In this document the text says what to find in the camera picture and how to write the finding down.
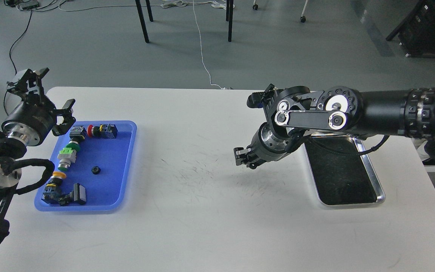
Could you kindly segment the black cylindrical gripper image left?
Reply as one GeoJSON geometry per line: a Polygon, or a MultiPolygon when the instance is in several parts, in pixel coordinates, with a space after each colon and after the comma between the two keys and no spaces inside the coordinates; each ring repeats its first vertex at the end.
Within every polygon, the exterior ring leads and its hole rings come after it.
{"type": "Polygon", "coordinates": [[[7,135],[14,131],[25,135],[27,146],[41,145],[50,131],[54,136],[65,135],[76,122],[73,116],[75,99],[67,100],[63,108],[57,110],[45,95],[42,79],[48,72],[49,68],[21,70],[6,83],[6,91],[20,97],[21,102],[3,121],[2,131],[7,135]],[[33,95],[35,102],[26,102],[33,95]],[[56,124],[57,117],[63,118],[60,124],[56,124]]]}

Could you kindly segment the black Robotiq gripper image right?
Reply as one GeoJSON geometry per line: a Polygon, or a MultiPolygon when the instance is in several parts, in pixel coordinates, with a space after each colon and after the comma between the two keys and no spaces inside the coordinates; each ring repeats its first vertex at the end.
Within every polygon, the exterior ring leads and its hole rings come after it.
{"type": "Polygon", "coordinates": [[[235,163],[237,166],[245,165],[256,169],[266,162],[279,161],[304,143],[307,132],[308,130],[301,130],[292,137],[280,139],[273,134],[268,123],[262,123],[248,148],[234,148],[235,163]]]}

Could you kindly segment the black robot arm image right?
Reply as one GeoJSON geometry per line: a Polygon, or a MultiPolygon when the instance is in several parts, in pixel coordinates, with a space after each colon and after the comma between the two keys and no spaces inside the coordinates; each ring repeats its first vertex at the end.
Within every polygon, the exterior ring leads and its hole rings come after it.
{"type": "Polygon", "coordinates": [[[361,156],[377,150],[390,136],[425,139],[424,150],[435,159],[435,87],[360,92],[344,86],[311,91],[306,86],[276,88],[270,84],[249,95],[247,106],[262,108],[266,121],[247,147],[234,148],[237,166],[256,169],[265,162],[279,161],[305,142],[330,153],[361,156]],[[316,131],[383,138],[369,150],[345,153],[312,139],[316,131]]]}

